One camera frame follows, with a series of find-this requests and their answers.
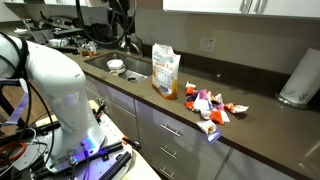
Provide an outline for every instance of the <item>paper towel roll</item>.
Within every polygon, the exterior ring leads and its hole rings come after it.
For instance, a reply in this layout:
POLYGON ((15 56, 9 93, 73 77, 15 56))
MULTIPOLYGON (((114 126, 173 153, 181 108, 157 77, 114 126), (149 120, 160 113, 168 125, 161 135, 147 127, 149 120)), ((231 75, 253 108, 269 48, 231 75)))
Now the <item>paper towel roll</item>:
POLYGON ((320 88, 320 50, 309 48, 280 95, 295 104, 307 104, 320 88))

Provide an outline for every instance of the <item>kitchen counter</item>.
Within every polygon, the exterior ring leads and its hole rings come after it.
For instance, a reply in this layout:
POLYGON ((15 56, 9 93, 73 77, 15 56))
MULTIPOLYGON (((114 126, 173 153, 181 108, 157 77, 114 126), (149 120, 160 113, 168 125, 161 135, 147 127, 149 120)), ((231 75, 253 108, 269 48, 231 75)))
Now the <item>kitchen counter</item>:
MULTIPOLYGON (((112 51, 98 50, 99 55, 110 52, 112 51)), ((218 125, 223 133, 219 141, 293 178, 320 179, 319 110, 296 110, 280 104, 271 96, 238 88, 232 81, 221 83, 219 78, 223 78, 224 74, 213 77, 212 73, 183 65, 178 74, 178 99, 166 100, 152 88, 151 77, 135 84, 84 63, 85 58, 81 55, 66 54, 66 56, 74 60, 86 75, 199 131, 195 124, 201 121, 199 114, 188 111, 183 105, 186 99, 184 88, 187 81, 196 84, 198 89, 208 89, 214 94, 221 93, 226 103, 249 105, 250 108, 245 114, 234 116, 228 113, 231 122, 218 125)), ((259 85, 256 82, 260 81, 263 80, 252 81, 253 84, 248 83, 247 86, 257 89, 259 85)))

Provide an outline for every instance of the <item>backsplash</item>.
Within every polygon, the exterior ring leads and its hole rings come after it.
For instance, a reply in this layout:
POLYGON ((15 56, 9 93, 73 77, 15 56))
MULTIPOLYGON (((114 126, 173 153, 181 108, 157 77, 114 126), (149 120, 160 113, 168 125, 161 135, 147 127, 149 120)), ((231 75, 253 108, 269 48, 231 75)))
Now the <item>backsplash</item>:
MULTIPOLYGON (((235 15, 168 13, 162 0, 137 0, 137 35, 145 44, 162 43, 177 51, 291 74, 309 47, 320 46, 320 20, 235 15), (217 38, 213 54, 199 51, 201 36, 217 38)), ((76 17, 75 7, 25 5, 35 20, 76 17)), ((87 23, 105 22, 104 8, 83 8, 87 23)))

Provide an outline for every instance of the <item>floor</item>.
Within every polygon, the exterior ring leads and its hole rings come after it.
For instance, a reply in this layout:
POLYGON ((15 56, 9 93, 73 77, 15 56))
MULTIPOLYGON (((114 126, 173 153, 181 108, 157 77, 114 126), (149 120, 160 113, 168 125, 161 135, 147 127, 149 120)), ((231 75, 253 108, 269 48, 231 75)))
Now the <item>floor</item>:
MULTIPOLYGON (((23 90, 21 87, 14 87, 14 86, 6 86, 2 89, 3 95, 7 98, 7 100, 11 103, 13 107, 16 107, 23 95, 23 90)), ((23 112, 22 119, 26 120, 27 117, 27 109, 26 108, 23 112)), ((36 93, 32 92, 32 106, 31 106, 31 115, 29 120, 29 125, 42 118, 48 116, 46 114, 45 108, 42 105, 40 99, 37 97, 36 93)), ((4 110, 0 107, 0 122, 3 123, 3 119, 8 119, 8 115, 4 110)), ((1 128, 1 132, 5 135, 0 135, 0 138, 4 138, 11 133, 14 133, 18 127, 17 126, 6 126, 1 128)))

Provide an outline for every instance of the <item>faucet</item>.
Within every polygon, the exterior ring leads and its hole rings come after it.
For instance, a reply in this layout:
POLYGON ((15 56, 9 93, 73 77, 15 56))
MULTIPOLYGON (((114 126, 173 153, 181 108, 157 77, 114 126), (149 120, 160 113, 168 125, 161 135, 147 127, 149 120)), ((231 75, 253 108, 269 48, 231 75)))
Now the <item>faucet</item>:
POLYGON ((124 42, 124 48, 125 48, 125 52, 127 54, 130 54, 131 53, 131 49, 130 49, 130 46, 132 46, 136 52, 138 53, 139 57, 142 58, 143 57, 143 42, 142 40, 134 33, 133 36, 136 38, 136 42, 133 43, 133 42, 130 42, 130 39, 129 40, 126 40, 126 42, 124 42))

